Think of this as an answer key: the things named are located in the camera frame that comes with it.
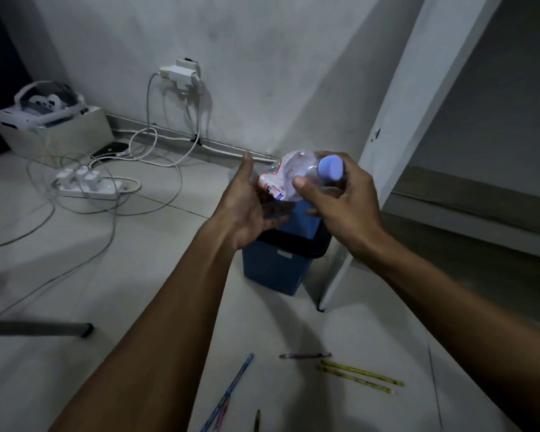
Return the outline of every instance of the pencil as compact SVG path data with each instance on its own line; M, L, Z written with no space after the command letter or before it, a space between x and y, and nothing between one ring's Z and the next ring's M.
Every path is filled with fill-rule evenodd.
M256 420L254 420L254 432L260 430L260 410L256 411Z
M222 427L222 422L224 421L224 415L226 415L226 410L228 409L229 403L230 403L230 398L228 397L226 399L226 402L224 402L222 409L220 410L220 414L218 414L218 418L216 419L216 424L214 425L214 432L218 432L220 428Z
M390 388L387 388L385 386L365 381L364 379L360 379L359 377L350 376L349 374L342 373L341 371L334 370L334 369L328 368L328 367L324 367L324 365L317 365L316 369L318 371L324 371L326 373L333 374L334 376L343 377L344 379L351 380L351 381L356 382L358 384L369 386L371 388L383 391L383 392L388 393L388 394L397 394L396 391L394 391L394 390L392 390Z
M322 365L326 365L332 368L339 368L340 370L351 371L352 373L361 374L362 376L373 377L374 379L380 379L381 381L388 382L390 384L398 386L406 386L404 382L393 379L388 376L382 376L381 374L372 373L371 371L360 370L360 368L348 367L347 365L337 364L332 361L320 361Z
M244 364L242 364L242 367L238 371L238 374L236 375L236 377L234 378L234 380L232 381L232 383L230 384L230 386L228 387L228 389L226 390L226 392L222 396L222 399L220 399L220 402L218 402L218 405L216 405L216 407L214 408L214 412L212 412L212 414L210 415L210 417L208 418L208 420L206 421L206 423L204 424L202 429L200 429L200 432L206 432L210 428L210 426L212 425L212 423L214 422L214 420L216 418L216 415L218 415L218 413L222 409L222 406L226 402L226 399L228 399L230 397L230 395L233 392L234 388L238 384L238 381L240 380L240 378L242 377L242 375L244 374L244 372L246 371L246 369L248 368L248 366L252 362L253 358L254 358L254 354L250 353L248 355L248 357L246 358L246 360L244 361Z

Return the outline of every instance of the bottle label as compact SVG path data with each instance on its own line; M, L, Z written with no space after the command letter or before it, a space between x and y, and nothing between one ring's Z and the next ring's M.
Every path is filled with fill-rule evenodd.
M298 151L288 153L279 162L271 166L268 173L262 173L258 176L258 185L276 200L283 200L286 196L286 173L284 169L288 161L298 153Z

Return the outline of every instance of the light blue bottle cap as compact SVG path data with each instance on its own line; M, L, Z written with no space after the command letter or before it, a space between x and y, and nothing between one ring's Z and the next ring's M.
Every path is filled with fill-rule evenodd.
M342 179L344 161L335 154L326 156L318 162L318 175L326 182Z

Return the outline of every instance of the blue trash bin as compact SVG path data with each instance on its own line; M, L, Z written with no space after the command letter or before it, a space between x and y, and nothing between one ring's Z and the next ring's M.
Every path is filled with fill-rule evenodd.
M321 218L306 214L308 207L297 203L288 223L262 232L243 248L246 278L288 296L296 293L312 260L324 256L332 238Z

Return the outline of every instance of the white wall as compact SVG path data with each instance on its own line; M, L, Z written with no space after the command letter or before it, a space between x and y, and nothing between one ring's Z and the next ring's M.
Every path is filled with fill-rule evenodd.
M359 157L423 0L0 0L35 79L144 120L147 79L200 62L206 137L254 151ZM172 91L151 121L190 132Z
M540 0L504 0L410 165L540 196Z

